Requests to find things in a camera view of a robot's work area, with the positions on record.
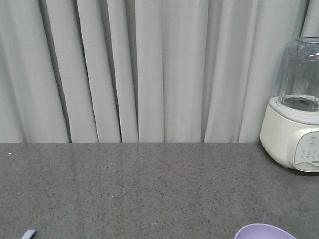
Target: purple bowl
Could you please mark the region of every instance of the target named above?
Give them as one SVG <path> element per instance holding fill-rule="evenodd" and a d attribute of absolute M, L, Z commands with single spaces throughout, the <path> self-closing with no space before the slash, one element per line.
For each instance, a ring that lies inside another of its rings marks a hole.
<path fill-rule="evenodd" d="M 256 223 L 244 226 L 234 239 L 296 239 L 288 232 L 268 224 Z"/>

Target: button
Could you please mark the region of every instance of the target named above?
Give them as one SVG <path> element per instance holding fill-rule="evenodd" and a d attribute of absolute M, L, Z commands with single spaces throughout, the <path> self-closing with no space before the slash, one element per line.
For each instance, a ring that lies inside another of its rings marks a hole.
<path fill-rule="evenodd" d="M 317 139 L 317 135 L 311 135 L 310 140 L 316 140 Z"/>

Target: transparent container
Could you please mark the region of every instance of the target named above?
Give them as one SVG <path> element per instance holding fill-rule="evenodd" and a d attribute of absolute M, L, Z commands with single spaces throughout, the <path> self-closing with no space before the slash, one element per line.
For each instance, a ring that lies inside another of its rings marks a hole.
<path fill-rule="evenodd" d="M 286 45 L 277 84 L 283 105 L 319 112 L 319 38 L 298 38 Z"/>

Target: gray speckled countertop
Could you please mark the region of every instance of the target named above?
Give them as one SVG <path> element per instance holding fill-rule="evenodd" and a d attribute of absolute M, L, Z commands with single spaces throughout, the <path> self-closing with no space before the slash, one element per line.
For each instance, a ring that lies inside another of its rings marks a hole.
<path fill-rule="evenodd" d="M 260 144 L 0 144 L 0 238 L 319 238 L 319 177 Z"/>

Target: baby bottle sterilizer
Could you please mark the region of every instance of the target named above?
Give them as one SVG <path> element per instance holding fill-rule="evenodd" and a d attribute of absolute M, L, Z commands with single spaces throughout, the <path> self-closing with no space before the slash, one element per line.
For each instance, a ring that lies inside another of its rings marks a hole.
<path fill-rule="evenodd" d="M 286 45 L 275 85 L 260 133 L 263 147 L 285 167 L 319 172 L 319 38 Z"/>

